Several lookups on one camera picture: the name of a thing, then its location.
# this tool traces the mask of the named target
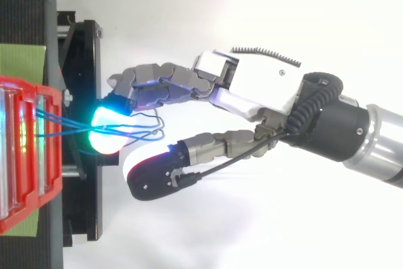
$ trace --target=screw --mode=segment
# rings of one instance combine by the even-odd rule
[[[73,101],[73,96],[70,94],[70,91],[68,89],[65,89],[63,91],[63,104],[64,104],[64,106],[69,107],[71,101]]]
[[[96,38],[102,39],[103,38],[103,29],[102,28],[97,28],[95,31]]]

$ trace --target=red crate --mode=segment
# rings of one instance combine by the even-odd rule
[[[62,95],[48,86],[36,86],[37,96],[45,98],[45,111],[62,115]],[[47,134],[62,131],[60,124],[45,121]],[[46,140],[45,194],[39,197],[39,207],[53,199],[62,190],[62,137],[48,137]]]
[[[61,115],[62,95],[56,89],[0,76],[0,123],[3,123],[0,125],[0,234],[23,221],[62,189],[61,138],[46,138],[48,187],[41,197],[38,195],[35,144],[38,96],[45,98],[46,111]],[[47,132],[61,131],[60,125],[45,123]]]

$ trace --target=white background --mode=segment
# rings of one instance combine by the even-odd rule
[[[58,2],[104,29],[104,95],[108,76],[127,67],[191,67],[204,50],[258,46],[339,76],[362,104],[403,113],[401,0]],[[170,142],[254,128],[207,103],[160,113]],[[103,179],[103,235],[75,237],[67,269],[403,267],[403,191],[285,145],[153,202],[131,197],[119,167]]]

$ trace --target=silver metal cylinder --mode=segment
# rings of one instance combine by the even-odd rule
[[[370,126],[356,154],[343,164],[403,188],[403,116],[368,105]]]

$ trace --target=blue light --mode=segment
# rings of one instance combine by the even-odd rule
[[[134,118],[122,115],[120,113],[109,110],[105,107],[98,107],[94,113],[91,126],[100,125],[120,125],[127,124],[133,125]],[[130,132],[130,127],[118,127],[115,128],[122,132]],[[100,134],[98,132],[90,132],[88,135],[91,146],[102,154],[114,154],[122,149],[127,143],[127,137],[121,137],[119,135],[107,135]]]

